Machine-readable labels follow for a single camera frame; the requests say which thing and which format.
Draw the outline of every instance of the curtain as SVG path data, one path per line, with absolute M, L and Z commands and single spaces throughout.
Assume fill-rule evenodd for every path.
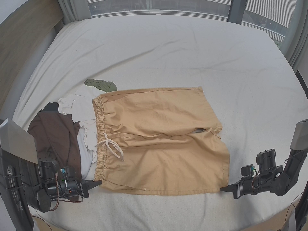
M 308 49 L 308 0 L 297 0 L 295 11 L 292 16 L 285 39 L 280 46 L 294 72 L 297 71 L 299 63 Z
M 68 24 L 73 21 L 81 21 L 84 19 L 90 19 L 91 14 L 87 0 L 58 0 L 60 7 L 63 11 L 64 24 Z

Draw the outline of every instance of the wooden floor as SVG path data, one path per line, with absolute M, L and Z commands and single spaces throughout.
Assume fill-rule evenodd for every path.
M 288 214 L 291 213 L 292 208 L 294 208 L 294 207 L 293 206 L 290 207 Z M 269 219 L 265 222 L 259 223 L 255 226 L 252 226 L 250 228 L 244 229 L 243 231 L 272 231 L 272 230 L 276 231 L 276 230 L 279 230 L 283 226 L 283 223 L 284 223 L 285 217 L 286 217 L 286 213 L 287 213 L 287 209 L 285 209 L 282 212 L 276 214 L 271 219 Z M 44 221 L 42 221 L 38 218 L 35 218 L 35 219 L 38 223 L 40 231 L 64 231 L 63 229 L 56 228 L 53 225 L 50 225 L 51 228 L 49 228 L 48 225 Z M 302 228 L 301 231 L 308 231 L 308 224 L 307 223 L 306 223 L 306 225 L 304 225 L 304 227 Z

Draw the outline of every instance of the dark gray window post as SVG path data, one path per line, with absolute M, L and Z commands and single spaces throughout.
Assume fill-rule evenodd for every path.
M 247 0 L 231 0 L 228 22 L 241 24 Z

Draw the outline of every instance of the khaki shorts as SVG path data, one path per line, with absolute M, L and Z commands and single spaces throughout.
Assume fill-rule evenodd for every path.
M 93 99 L 93 106 L 97 141 L 106 133 L 124 153 L 122 161 L 106 145 L 98 146 L 94 180 L 102 180 L 102 187 L 186 195 L 218 192 L 228 184 L 230 156 L 218 136 L 222 125 L 202 87 L 113 91 Z

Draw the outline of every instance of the bed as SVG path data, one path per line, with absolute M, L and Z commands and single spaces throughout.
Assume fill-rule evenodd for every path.
M 230 184 L 241 178 L 242 166 L 256 165 L 258 152 L 275 148 L 276 164 L 283 164 L 296 123 L 308 117 L 298 79 L 265 32 L 197 17 L 135 15 L 64 26 L 29 79 L 13 121 L 27 129 L 38 110 L 74 93 L 86 79 L 113 81 L 118 90 L 202 86 L 223 125 Z M 87 178 L 94 170 L 95 164 Z M 241 230 L 289 206 L 303 191 L 307 170 L 306 161 L 298 183 L 281 197 L 140 196 L 97 187 L 80 204 L 31 213 L 71 231 Z

